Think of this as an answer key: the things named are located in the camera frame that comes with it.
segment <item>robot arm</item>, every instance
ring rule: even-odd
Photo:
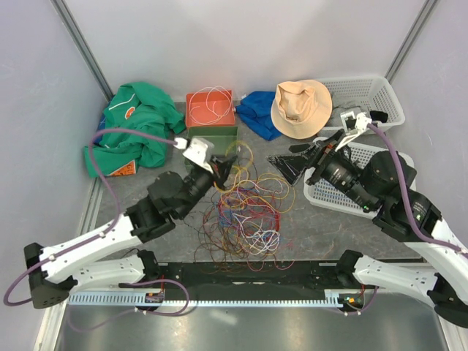
[[[214,184],[224,189],[235,156],[226,160],[212,156],[213,144],[202,138],[175,141],[192,163],[189,175],[182,179],[174,172],[160,174],[148,187],[148,196],[121,214],[111,231],[105,232],[112,221],[58,245],[32,243],[24,248],[28,268],[45,262],[29,274],[35,308],[60,303],[80,290],[158,278],[153,252],[142,250],[121,260],[96,261],[170,232],[176,227],[173,220],[183,219]],[[67,249],[71,251],[59,254]]]
[[[268,160],[292,185],[305,169],[314,168],[311,177],[306,179],[308,185],[323,178],[363,211],[378,211],[373,223],[385,234],[415,250],[435,268],[432,272],[415,273],[346,251],[337,265],[337,274],[345,286],[357,281],[391,288],[434,306],[441,317],[468,328],[468,249],[454,236],[431,201],[409,189],[416,170],[403,158],[396,156],[402,174],[397,171],[389,151],[376,153],[364,168],[351,160],[350,152],[345,152],[347,144],[366,130],[361,122],[369,122],[364,113],[355,119],[357,131],[345,134],[341,130],[308,148],[302,146],[299,154],[271,156]]]

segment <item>orange label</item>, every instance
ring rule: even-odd
[[[136,174],[137,166],[135,164],[135,160],[133,159],[126,165],[123,165],[117,170],[114,170],[109,176],[117,177],[117,176],[130,176],[131,174]]]
[[[125,119],[129,119],[130,116],[132,115],[132,113],[134,113],[134,111],[135,111],[135,108],[134,108],[134,107],[129,108],[129,109],[125,112]]]

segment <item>green box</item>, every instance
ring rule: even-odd
[[[226,150],[233,142],[238,140],[237,127],[191,127],[188,138],[202,137],[214,145],[214,156],[225,156]],[[230,154],[237,154],[237,148],[232,148]],[[184,159],[185,167],[188,171],[192,165],[188,159]]]

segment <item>tangled wires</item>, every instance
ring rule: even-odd
[[[203,223],[198,230],[200,246],[194,254],[195,262],[197,252],[205,249],[223,271],[232,270],[232,265],[227,265],[232,261],[239,268],[247,266],[260,271],[268,258],[274,260],[278,269],[288,269],[276,264],[275,254],[282,242],[281,214],[293,207],[295,191],[276,174],[258,175],[252,150],[246,143],[235,142],[227,153],[239,146],[246,148],[250,157],[240,158],[233,166],[236,173],[228,190],[216,188],[217,192],[211,197],[211,205],[203,213]]]

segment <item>orange box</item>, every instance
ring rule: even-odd
[[[231,90],[187,94],[185,125],[187,129],[195,126],[235,126],[234,111],[230,108],[232,106],[233,92]],[[227,115],[219,118],[229,108]]]

